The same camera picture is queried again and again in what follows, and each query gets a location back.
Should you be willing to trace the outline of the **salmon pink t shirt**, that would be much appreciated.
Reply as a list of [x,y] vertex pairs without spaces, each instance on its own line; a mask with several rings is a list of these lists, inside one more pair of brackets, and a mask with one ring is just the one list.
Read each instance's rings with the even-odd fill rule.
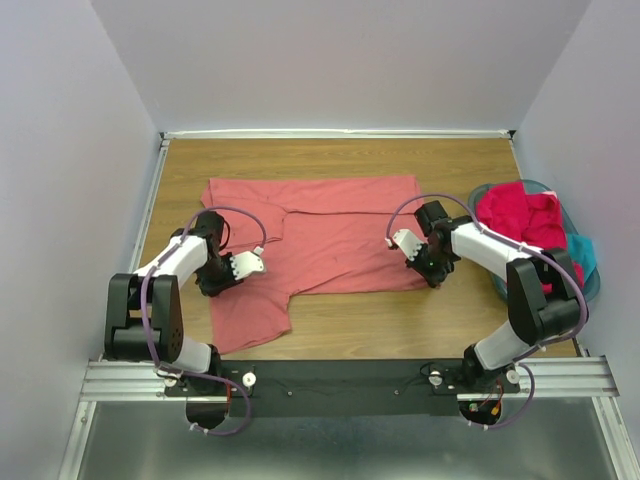
[[413,176],[324,180],[212,178],[206,207],[228,206],[228,249],[259,244],[267,272],[210,301],[213,343],[223,354],[270,342],[291,329],[289,300],[297,294],[407,291],[424,280],[391,251],[389,222],[417,228],[421,192]]

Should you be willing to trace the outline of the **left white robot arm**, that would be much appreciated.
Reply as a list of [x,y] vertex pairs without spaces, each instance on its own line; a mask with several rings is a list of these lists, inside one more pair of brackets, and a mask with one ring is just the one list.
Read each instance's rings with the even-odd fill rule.
[[260,247],[225,253],[224,217],[212,209],[199,212],[176,230],[167,247],[132,273],[114,275],[108,286],[104,355],[109,360],[150,361],[171,379],[187,374],[201,395],[214,393],[223,369],[216,347],[184,333],[180,290],[196,277],[201,293],[214,297],[265,271]]

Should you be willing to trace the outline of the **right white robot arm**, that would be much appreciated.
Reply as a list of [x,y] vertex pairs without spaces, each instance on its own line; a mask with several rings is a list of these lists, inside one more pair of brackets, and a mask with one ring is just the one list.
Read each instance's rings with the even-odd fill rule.
[[467,347],[457,380],[480,392],[514,365],[552,343],[576,335],[588,320],[588,306],[567,250],[528,246],[499,234],[473,215],[450,217],[440,202],[414,212],[422,231],[397,230],[388,245],[399,249],[408,268],[431,288],[467,259],[501,279],[507,291],[507,320]]

